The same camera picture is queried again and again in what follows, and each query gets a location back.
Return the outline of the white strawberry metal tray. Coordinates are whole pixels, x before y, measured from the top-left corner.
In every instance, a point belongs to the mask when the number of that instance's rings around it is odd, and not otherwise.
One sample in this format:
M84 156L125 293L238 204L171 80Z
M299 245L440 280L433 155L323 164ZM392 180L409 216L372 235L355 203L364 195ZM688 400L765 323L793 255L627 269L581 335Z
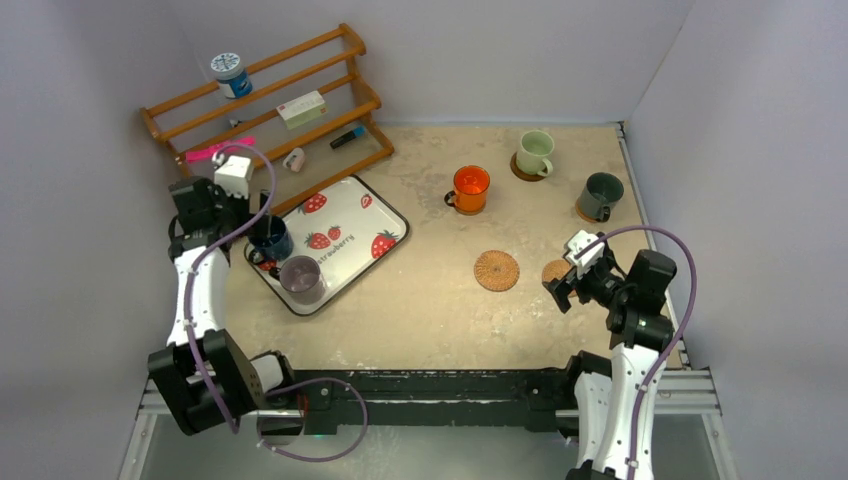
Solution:
M282 216L294 256L314 259L322 297L305 304L280 283L281 261L261 261L252 245L244 256L252 270L295 315L310 316L367 273L410 233L408 221L357 176L348 176Z

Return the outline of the lilac purple mug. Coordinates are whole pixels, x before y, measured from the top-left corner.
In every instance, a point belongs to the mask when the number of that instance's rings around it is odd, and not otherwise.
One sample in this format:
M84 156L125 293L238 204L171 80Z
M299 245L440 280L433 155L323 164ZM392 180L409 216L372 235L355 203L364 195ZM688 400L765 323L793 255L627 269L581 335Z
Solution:
M299 305L315 304L325 292L320 265L309 256L287 259L280 267L279 282L287 295Z

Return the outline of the dark grooved wooden coaster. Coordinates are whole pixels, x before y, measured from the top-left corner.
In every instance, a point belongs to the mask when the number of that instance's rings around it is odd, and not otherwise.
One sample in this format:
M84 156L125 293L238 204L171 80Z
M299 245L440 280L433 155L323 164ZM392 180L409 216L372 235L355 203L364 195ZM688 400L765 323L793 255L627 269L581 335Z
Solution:
M512 157L511 157L511 159L510 159L510 170L511 170L511 172L512 172L512 173L513 173L513 174L514 174L517 178L521 179L522 181L526 181L526 182L539 182L539 181L542 181L542 180L546 179L546 175L545 175L546 170L545 170L545 168L544 168L544 170L543 170L543 174L542 174L542 175L537 175L537 174L528 174L528 173L526 173L526 172L522 171L522 170L518 167L518 163L517 163L517 154L516 154L516 153L514 153L514 154L512 155Z

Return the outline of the light green mug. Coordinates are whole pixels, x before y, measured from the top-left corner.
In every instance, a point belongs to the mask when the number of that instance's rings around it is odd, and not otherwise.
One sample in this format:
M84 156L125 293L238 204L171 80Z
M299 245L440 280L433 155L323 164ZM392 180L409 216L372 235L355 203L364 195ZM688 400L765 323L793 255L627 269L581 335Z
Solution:
M554 139L548 133L541 130L528 131L519 140L516 166L524 174L547 177L553 172L550 157L554 149Z

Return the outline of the brown wooden round coaster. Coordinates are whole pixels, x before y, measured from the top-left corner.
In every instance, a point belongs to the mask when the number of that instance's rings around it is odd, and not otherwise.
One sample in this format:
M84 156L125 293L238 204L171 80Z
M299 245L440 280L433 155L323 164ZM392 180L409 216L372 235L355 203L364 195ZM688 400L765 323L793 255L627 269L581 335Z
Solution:
M597 221L596 221L595 219L593 219L592 217L587 216L587 215L586 215L586 214L585 214L585 213L581 210L579 203L575 203L575 212L577 213L577 215L578 215L578 216L579 216L582 220L584 220L584 221L586 221L586 222L589 222L589 223L597 223Z

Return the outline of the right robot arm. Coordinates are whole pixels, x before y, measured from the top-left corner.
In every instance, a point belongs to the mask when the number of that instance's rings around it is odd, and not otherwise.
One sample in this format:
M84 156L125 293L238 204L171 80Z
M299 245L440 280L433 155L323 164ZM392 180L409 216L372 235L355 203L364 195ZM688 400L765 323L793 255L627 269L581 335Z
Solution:
M607 358L581 352L561 381L576 406L578 459L569 479L651 479L654 409L675 329L663 314L665 291L677 274L669 257L643 249L628 272L598 235L580 230L565 244L569 270L545 282L561 312L573 299L607 311Z

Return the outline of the woven rattan round coaster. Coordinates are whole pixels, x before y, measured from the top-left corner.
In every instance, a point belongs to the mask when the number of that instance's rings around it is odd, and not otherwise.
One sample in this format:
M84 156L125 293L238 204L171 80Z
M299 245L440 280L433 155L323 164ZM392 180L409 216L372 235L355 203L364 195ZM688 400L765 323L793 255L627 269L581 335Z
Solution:
M518 262L508 253L500 250L488 250L475 260L473 273L475 280L484 289L492 292L504 292L516 285L520 278Z

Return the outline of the orange mug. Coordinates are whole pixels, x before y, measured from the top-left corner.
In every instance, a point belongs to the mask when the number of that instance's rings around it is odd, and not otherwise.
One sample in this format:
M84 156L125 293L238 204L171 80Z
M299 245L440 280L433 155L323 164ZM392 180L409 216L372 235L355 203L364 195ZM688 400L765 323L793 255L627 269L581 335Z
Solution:
M463 166L455 172L453 187L445 194L444 202L460 214L479 214L485 208L490 184L490 175L484 168Z

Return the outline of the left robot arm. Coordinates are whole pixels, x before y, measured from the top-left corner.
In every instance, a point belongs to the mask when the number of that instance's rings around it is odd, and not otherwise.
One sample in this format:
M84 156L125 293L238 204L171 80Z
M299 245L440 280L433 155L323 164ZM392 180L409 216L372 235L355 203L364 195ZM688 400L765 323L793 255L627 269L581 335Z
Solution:
M210 156L214 178L190 176L169 187L177 209L167 230L176 311L166 345L148 356L147 370L186 435L218 425L238 432L243 415L267 403L284 409L297 399L285 356L248 359L224 319L233 242L247 236L266 245L284 237L272 231L274 185L260 194L259 209L250 210L254 160L263 156L249 145L225 145Z

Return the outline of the dark green mug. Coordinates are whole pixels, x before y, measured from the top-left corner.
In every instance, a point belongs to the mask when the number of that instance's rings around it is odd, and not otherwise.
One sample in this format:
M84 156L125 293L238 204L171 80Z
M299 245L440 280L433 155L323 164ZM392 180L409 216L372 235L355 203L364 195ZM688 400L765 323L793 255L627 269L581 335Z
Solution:
M575 203L597 223L605 223L624 195L624 185L615 175L597 172L588 177Z

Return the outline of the dark blue mug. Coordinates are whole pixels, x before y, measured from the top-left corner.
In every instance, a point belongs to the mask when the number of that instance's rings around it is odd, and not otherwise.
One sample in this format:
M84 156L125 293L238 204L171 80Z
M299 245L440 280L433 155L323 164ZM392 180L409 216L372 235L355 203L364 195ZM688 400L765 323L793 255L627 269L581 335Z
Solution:
M247 239L253 248L248 259L254 265L284 261L294 248L285 221L278 216L263 216L248 230Z

